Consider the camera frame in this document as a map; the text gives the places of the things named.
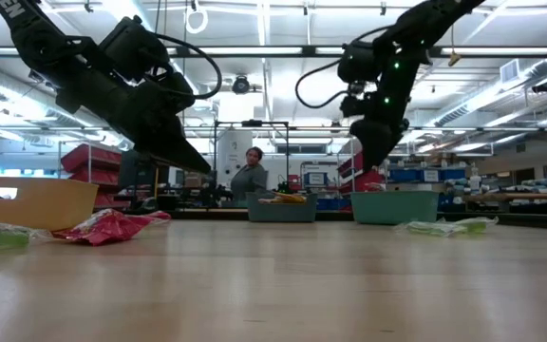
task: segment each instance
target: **green plastic bag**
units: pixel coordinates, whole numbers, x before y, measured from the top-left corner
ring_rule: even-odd
[[[497,218],[468,218],[457,222],[446,222],[444,219],[438,222],[413,221],[399,224],[394,230],[401,233],[409,232],[449,238],[456,234],[482,234],[487,228],[497,224],[498,221]]]
[[[36,242],[53,240],[48,231],[0,223],[0,248],[26,247]]]

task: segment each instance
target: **box handle hole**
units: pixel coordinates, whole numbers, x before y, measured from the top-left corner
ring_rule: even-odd
[[[18,188],[3,188],[0,187],[0,200],[16,200]]]

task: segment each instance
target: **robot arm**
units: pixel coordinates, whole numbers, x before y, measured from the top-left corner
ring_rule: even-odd
[[[349,84],[341,104],[344,117],[364,115],[351,125],[363,148],[365,171],[380,165],[408,128],[406,105],[427,51],[462,16],[484,0],[427,0],[401,15],[372,43],[354,40],[344,46],[337,75]],[[377,90],[365,92],[366,82]]]
[[[56,104],[69,113],[84,106],[134,142],[135,150],[160,162],[208,173],[209,164],[185,140],[176,116],[196,99],[170,66],[160,38],[176,40],[147,31],[135,16],[123,18],[96,45],[89,37],[62,33],[39,9],[40,2],[0,0],[0,14],[30,76],[55,89]]]

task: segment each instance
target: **red plastic bag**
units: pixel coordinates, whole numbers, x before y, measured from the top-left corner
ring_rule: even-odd
[[[93,214],[86,222],[75,228],[54,232],[56,238],[71,241],[87,241],[93,246],[104,243],[127,241],[145,226],[155,222],[169,220],[170,215],[156,212],[144,216],[124,215],[113,209],[105,209]]]

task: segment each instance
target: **sign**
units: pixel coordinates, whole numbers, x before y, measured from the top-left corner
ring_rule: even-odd
[[[424,170],[424,181],[438,182],[438,170]]]

